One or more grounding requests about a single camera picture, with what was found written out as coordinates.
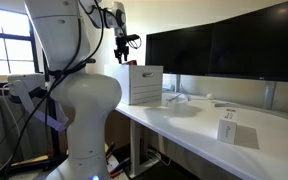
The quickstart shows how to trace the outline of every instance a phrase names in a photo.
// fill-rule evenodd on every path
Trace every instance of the window frame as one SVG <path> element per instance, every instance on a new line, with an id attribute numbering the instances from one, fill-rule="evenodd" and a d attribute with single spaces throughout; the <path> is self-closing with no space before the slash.
<path id="1" fill-rule="evenodd" d="M 21 35 L 0 33 L 0 38 L 3 39 L 3 41 L 4 41 L 4 48 L 7 47 L 6 44 L 5 44 L 5 40 L 7 40 L 7 39 L 30 42 L 31 43 L 31 48 L 32 48 L 34 71 L 35 71 L 35 73 L 40 72 L 39 64 L 38 64 L 38 56 L 37 56 L 37 48 L 36 48 L 36 40 L 35 40 L 34 29 L 33 29 L 33 25 L 31 23 L 28 15 L 26 13 L 21 13 L 21 12 L 16 12 L 16 11 L 11 11 L 11 10 L 1 9 L 1 8 L 0 8 L 0 11 L 6 11 L 6 12 L 11 12 L 11 13 L 16 13 L 16 14 L 21 14 L 21 15 L 27 16 L 28 24 L 29 24 L 29 36 L 21 36 Z M 5 59 L 5 61 L 7 61 L 8 70 L 10 71 L 10 69 L 11 69 L 10 60 L 9 60 L 8 55 L 7 55 L 7 51 L 6 51 L 6 59 Z"/>

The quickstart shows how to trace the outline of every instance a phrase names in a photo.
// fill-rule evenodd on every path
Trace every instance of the black monitor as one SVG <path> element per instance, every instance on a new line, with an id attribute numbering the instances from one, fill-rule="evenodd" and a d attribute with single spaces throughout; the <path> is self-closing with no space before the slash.
<path id="1" fill-rule="evenodd" d="M 206 75 L 213 24 L 147 35 L 146 65 L 162 65 L 164 73 Z"/>
<path id="2" fill-rule="evenodd" d="M 288 81 L 288 2 L 216 23 L 209 73 Z"/>

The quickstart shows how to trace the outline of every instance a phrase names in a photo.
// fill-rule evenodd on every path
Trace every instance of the white cardboard box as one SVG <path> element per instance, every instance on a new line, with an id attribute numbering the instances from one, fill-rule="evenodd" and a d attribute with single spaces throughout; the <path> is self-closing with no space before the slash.
<path id="1" fill-rule="evenodd" d="M 222 112 L 217 132 L 218 140 L 234 144 L 237 128 L 237 116 L 238 112 L 236 109 L 227 108 Z"/>
<path id="2" fill-rule="evenodd" d="M 163 66 L 105 65 L 104 74 L 121 85 L 121 102 L 139 104 L 161 99 Z"/>

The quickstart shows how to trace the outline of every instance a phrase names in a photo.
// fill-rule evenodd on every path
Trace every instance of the white desk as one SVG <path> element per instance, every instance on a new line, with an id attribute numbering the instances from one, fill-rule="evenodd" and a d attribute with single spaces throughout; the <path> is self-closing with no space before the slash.
<path id="1" fill-rule="evenodd" d="M 288 179 L 288 120 L 239 109 L 236 144 L 231 145 L 217 140 L 225 108 L 194 99 L 166 107 L 168 97 L 133 106 L 120 103 L 117 110 L 242 179 Z"/>

